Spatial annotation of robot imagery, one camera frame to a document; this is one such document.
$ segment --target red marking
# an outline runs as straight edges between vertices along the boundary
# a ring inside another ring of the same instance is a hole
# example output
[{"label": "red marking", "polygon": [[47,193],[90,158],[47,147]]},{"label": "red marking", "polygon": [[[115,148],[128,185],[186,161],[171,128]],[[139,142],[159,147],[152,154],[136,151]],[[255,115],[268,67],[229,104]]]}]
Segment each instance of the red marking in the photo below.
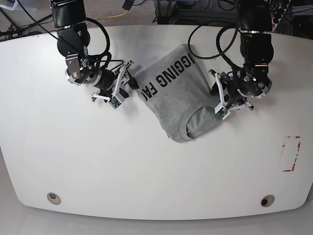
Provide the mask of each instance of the red marking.
[{"label": "red marking", "polygon": [[[298,143],[298,151],[297,151],[296,157],[295,157],[295,159],[294,159],[294,163],[293,163],[293,165],[292,165],[292,169],[291,169],[291,170],[283,170],[283,172],[290,172],[290,171],[293,171],[293,170],[294,170],[295,163],[297,162],[297,158],[298,158],[298,155],[299,155],[300,144],[301,144],[301,142],[299,141],[299,143]],[[284,147],[285,147],[285,143],[283,144],[283,149],[282,149],[280,158],[283,157]]]}]

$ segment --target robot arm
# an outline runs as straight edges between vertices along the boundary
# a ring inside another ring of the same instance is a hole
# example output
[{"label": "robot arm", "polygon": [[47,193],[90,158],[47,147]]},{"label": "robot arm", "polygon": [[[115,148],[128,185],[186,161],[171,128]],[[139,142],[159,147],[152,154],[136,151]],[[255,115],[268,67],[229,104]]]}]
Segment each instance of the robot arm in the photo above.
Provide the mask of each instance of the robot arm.
[{"label": "robot arm", "polygon": [[[57,28],[58,50],[66,58],[68,81],[76,85],[90,85],[97,87],[98,92],[92,95],[92,101],[97,98],[108,102],[117,108],[129,95],[121,89],[121,85],[132,84],[137,89],[135,80],[128,68],[129,61],[122,64],[116,71],[108,70],[111,61],[110,38],[104,27],[97,21],[87,18],[83,0],[50,0],[54,27]],[[88,55],[90,35],[84,21],[95,23],[103,31],[107,46],[99,55]]]},{"label": "robot arm", "polygon": [[[271,44],[272,31],[269,0],[239,0],[239,19],[241,29],[240,51],[245,59],[241,68],[224,54],[223,59],[231,66],[232,72],[221,74],[213,70],[209,72],[215,77],[211,94],[220,96],[220,104],[216,107],[216,114],[224,119],[233,110],[253,105],[247,100],[248,97],[262,98],[266,96],[272,85],[268,78],[268,64],[274,56]],[[217,48],[221,52],[219,39],[229,28],[224,27],[217,36]]]},{"label": "robot arm", "polygon": [[[131,65],[120,66],[115,72],[107,68],[111,60],[110,38],[104,27],[92,19],[86,18],[83,0],[50,0],[54,26],[58,28],[58,50],[66,58],[68,81],[76,85],[91,85],[99,88],[94,93],[92,100],[97,98],[109,102],[113,107],[118,107],[128,94],[120,88],[127,82],[132,89],[138,89],[135,80],[130,76],[127,68]],[[231,62],[223,54],[222,57],[232,67],[233,76],[226,73],[216,73],[211,70],[216,79],[212,94],[219,94],[221,103],[217,113],[226,117],[233,109],[248,106],[248,97],[261,98],[268,94],[271,80],[268,78],[268,64],[271,62],[274,51],[271,45],[271,35],[265,32],[272,30],[269,10],[269,0],[235,0],[239,4],[240,29],[241,29],[241,54],[245,64],[241,68]],[[134,0],[126,0],[124,9],[129,9]],[[105,51],[99,55],[88,55],[87,46],[90,35],[84,21],[97,24],[107,39]],[[217,47],[221,53],[219,38],[222,33],[233,26],[223,28],[218,34]],[[102,58],[106,57],[104,66],[100,66]]]}]

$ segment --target yellow cable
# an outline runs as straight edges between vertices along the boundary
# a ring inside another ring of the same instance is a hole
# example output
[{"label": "yellow cable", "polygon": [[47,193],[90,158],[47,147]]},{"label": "yellow cable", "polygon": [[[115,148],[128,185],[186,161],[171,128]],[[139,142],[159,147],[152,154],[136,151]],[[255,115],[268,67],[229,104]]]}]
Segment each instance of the yellow cable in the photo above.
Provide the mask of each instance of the yellow cable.
[{"label": "yellow cable", "polygon": [[123,14],[120,14],[120,15],[116,15],[116,16],[104,16],[104,17],[100,17],[100,18],[97,18],[96,21],[98,20],[104,20],[104,19],[110,19],[110,18],[115,18],[115,17],[120,17],[120,16],[124,16],[126,15],[128,11],[125,11]]}]

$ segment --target round hole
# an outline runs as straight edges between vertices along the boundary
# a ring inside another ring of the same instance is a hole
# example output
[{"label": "round hole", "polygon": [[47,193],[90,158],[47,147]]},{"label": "round hole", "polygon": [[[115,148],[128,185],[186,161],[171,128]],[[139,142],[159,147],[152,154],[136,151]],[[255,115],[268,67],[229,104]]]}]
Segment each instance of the round hole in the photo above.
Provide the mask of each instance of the round hole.
[{"label": "round hole", "polygon": [[49,196],[52,198],[52,199],[56,199],[57,196],[54,194],[54,193],[50,193]]},{"label": "round hole", "polygon": [[263,199],[261,202],[262,206],[266,206],[267,203],[268,203],[268,201],[266,199]]},{"label": "round hole", "polygon": [[266,197],[262,198],[261,206],[262,207],[270,207],[275,201],[275,197],[273,195],[267,195]]},{"label": "round hole", "polygon": [[61,198],[53,192],[48,193],[47,199],[54,205],[59,205],[61,203]]}]

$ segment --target gray fabric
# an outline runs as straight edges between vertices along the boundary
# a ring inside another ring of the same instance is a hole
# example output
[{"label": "gray fabric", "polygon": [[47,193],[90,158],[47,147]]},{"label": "gray fabric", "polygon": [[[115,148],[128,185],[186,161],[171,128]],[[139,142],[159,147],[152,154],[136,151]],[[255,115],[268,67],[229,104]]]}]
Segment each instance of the gray fabric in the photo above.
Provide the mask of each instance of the gray fabric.
[{"label": "gray fabric", "polygon": [[136,76],[140,99],[154,112],[167,136],[177,142],[192,140],[219,125],[218,104],[185,45]]}]

